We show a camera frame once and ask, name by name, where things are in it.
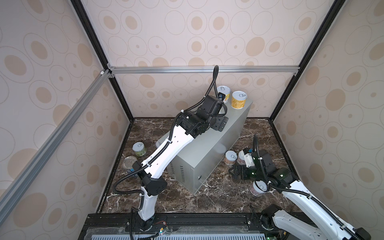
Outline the yellow orange label can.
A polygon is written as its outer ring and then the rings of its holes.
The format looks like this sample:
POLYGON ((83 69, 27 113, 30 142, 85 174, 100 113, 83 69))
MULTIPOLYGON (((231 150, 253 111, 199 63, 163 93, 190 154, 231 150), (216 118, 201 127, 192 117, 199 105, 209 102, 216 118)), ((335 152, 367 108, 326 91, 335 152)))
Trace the yellow orange label can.
POLYGON ((234 109, 242 109, 245 106, 247 94, 243 91, 235 91, 232 93, 231 107, 234 109))

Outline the yellow fruit label can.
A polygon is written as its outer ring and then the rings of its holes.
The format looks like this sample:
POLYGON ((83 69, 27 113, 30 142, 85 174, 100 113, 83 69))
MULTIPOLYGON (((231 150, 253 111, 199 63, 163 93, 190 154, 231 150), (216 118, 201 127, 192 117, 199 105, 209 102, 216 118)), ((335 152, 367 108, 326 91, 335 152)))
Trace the yellow fruit label can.
POLYGON ((229 87, 227 87, 227 86, 218 86, 217 87, 217 92, 218 93, 226 94, 226 99, 225 99, 224 103, 227 103, 229 98, 230 98, 231 89, 229 87))

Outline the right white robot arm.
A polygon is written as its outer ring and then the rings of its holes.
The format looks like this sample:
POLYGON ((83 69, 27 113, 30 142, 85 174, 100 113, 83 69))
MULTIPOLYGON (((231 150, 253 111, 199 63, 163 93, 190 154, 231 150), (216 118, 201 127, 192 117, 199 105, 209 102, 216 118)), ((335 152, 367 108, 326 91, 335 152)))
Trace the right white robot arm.
POLYGON ((258 137, 253 136, 252 148, 242 151, 245 165, 229 169, 233 179, 251 180, 254 196, 278 192, 292 201, 313 222, 299 220, 281 207, 271 204, 260 216, 263 229, 281 229, 300 240, 370 240, 364 228, 354 228, 316 198, 298 176, 287 168, 277 168, 270 154, 259 149, 258 137))

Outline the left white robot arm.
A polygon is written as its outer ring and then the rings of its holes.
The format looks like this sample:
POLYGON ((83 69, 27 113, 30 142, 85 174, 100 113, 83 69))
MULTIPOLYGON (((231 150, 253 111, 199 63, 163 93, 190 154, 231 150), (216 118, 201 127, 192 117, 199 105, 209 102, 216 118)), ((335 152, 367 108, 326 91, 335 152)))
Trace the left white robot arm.
POLYGON ((196 137, 209 129, 221 132, 227 124, 228 108, 224 103, 225 95, 218 92, 216 85, 218 74, 219 66, 215 66, 212 82, 204 97, 192 107, 181 110, 174 118, 169 135, 160 147, 141 163, 134 162, 134 170, 117 180, 112 187, 113 193, 117 195, 140 194, 140 206, 136 212, 144 223, 154 219, 158 195, 167 187, 162 174, 172 159, 196 137), (139 176, 141 180, 140 189, 118 188, 119 184, 134 175, 139 176))

